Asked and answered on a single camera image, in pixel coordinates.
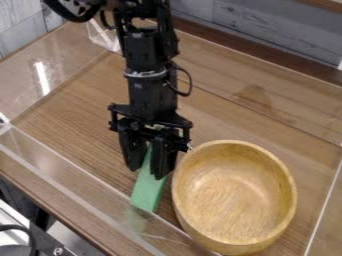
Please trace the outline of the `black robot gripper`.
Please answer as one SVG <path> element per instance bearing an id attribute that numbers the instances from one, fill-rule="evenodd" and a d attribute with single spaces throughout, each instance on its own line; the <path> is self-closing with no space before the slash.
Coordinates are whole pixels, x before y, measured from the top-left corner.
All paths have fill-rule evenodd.
<path id="1" fill-rule="evenodd" d="M 178 97 L 187 97 L 193 90 L 179 90 L 175 75 L 126 78 L 128 103 L 108 106 L 110 129 L 119 134 L 131 171 L 142 167 L 147 142 L 152 142 L 151 174 L 160 180 L 175 169 L 178 151 L 189 150 L 193 122 L 178 114 Z"/>

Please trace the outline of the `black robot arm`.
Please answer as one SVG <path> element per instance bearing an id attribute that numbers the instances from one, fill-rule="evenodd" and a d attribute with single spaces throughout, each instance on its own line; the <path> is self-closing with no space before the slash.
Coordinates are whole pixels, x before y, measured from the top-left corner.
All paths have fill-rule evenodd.
<path id="1" fill-rule="evenodd" d="M 110 104 L 110 129 L 119 134 L 127 167 L 140 168 L 151 155 L 151 174 L 162 179 L 175 169 L 181 151 L 190 149 L 193 122 L 177 113 L 178 98 L 191 95 L 178 87 L 183 68 L 170 0 L 43 0 L 64 19 L 86 23 L 112 14 L 103 26 L 114 30 L 126 59 L 130 103 Z"/>

